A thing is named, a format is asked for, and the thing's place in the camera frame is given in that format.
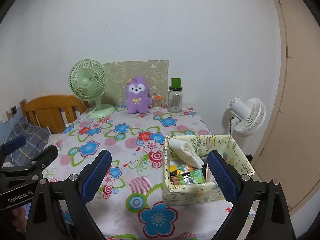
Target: pillow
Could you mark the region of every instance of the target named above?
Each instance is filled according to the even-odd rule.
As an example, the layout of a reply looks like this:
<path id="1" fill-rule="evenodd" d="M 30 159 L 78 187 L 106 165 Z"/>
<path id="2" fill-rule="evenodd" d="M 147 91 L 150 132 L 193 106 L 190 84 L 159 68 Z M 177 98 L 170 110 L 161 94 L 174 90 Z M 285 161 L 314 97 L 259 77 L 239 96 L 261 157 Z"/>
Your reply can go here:
<path id="1" fill-rule="evenodd" d="M 13 139 L 20 135 L 23 135 L 26 138 L 26 144 L 6 158 L 6 161 L 11 162 L 14 166 L 26 165 L 29 163 L 48 143 L 48 130 L 31 124 L 25 126 L 26 122 L 28 123 L 26 117 L 22 117 L 13 128 Z"/>

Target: floral tablecloth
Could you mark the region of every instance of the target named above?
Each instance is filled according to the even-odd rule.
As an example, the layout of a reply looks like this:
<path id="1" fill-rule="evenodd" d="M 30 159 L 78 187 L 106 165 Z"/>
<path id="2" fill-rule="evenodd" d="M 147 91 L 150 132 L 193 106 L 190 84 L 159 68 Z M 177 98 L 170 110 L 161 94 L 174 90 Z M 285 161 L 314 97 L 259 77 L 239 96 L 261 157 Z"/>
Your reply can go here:
<path id="1" fill-rule="evenodd" d="M 65 180 L 106 149 L 112 155 L 111 167 L 86 206 L 107 239 L 207 240 L 217 232 L 232 204 L 220 200 L 166 206 L 161 169 L 165 135 L 205 134 L 210 131 L 192 107 L 180 114 L 171 114 L 164 107 L 129 115 L 125 106 L 117 106 L 111 116 L 87 117 L 55 136 L 51 143 L 59 155 L 43 173 L 49 181 Z M 71 221 L 67 208 L 62 209 L 65 219 Z"/>

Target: human hand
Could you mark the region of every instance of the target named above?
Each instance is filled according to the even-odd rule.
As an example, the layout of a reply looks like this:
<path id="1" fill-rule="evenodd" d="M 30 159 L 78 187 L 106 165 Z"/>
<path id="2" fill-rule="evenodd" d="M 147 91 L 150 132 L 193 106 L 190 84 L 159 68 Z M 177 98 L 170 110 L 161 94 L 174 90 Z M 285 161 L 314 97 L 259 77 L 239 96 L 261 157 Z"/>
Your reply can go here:
<path id="1" fill-rule="evenodd" d="M 23 207 L 18 207 L 12 210 L 13 219 L 12 225 L 19 233 L 25 233 L 27 227 L 26 210 Z"/>

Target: stuffed animal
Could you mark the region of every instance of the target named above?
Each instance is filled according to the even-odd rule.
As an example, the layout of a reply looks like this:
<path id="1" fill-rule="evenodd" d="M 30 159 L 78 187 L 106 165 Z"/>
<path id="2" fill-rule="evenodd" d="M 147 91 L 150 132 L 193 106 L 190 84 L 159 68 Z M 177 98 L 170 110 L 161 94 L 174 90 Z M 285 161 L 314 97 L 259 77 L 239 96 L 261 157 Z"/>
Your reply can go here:
<path id="1" fill-rule="evenodd" d="M 148 93 L 149 87 L 146 79 L 143 76 L 133 78 L 125 88 L 125 95 L 127 96 L 125 105 L 128 107 L 127 113 L 148 113 L 148 106 L 151 104 L 151 98 L 148 97 Z"/>

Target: door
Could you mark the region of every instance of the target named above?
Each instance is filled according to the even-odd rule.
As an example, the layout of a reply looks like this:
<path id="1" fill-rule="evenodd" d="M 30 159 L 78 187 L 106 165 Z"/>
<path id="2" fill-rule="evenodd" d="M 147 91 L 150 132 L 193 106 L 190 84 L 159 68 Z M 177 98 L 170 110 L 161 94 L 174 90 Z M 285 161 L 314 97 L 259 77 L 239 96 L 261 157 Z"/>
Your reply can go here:
<path id="1" fill-rule="evenodd" d="M 287 42 L 285 85 L 254 169 L 263 181 L 280 181 L 293 213 L 320 185 L 320 27 L 302 0 L 276 2 Z"/>

